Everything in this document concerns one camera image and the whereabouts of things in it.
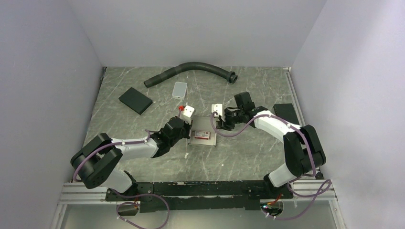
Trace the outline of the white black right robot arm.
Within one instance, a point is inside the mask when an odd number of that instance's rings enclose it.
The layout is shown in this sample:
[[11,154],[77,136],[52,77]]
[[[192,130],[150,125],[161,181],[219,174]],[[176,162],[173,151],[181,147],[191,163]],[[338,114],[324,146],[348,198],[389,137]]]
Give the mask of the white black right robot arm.
[[276,170],[264,176],[263,192],[269,198],[281,193],[282,186],[301,177],[313,177],[316,169],[326,163],[326,156],[315,128],[289,122],[263,106],[256,106],[249,92],[234,96],[236,107],[223,108],[212,105],[211,126],[225,137],[220,130],[231,131],[236,124],[262,130],[283,143],[285,162]]

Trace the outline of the red white small card box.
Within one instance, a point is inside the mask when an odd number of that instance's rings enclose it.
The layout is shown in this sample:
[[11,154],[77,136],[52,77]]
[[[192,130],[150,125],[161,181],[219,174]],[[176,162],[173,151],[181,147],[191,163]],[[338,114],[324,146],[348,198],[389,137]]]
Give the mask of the red white small card box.
[[195,139],[209,140],[211,133],[209,131],[196,130],[194,132]]

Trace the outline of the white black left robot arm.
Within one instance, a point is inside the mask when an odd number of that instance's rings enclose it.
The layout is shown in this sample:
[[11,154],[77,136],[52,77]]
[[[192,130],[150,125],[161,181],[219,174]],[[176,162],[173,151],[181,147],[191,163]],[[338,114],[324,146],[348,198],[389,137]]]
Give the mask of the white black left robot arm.
[[178,141],[190,137],[191,127],[191,121],[175,116],[159,131],[147,131],[148,135],[140,139],[98,134],[71,158],[73,180],[84,183],[88,189],[98,186],[114,189],[124,200],[132,200],[137,194],[136,180],[129,172],[119,170],[118,163],[163,156]]

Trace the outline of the white cardboard box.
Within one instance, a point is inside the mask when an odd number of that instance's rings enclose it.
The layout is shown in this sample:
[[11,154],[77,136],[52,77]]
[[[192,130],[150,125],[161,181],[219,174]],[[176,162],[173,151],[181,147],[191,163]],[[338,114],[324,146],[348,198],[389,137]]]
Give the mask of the white cardboard box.
[[210,117],[194,116],[192,118],[189,144],[200,146],[216,146],[217,133],[211,126]]

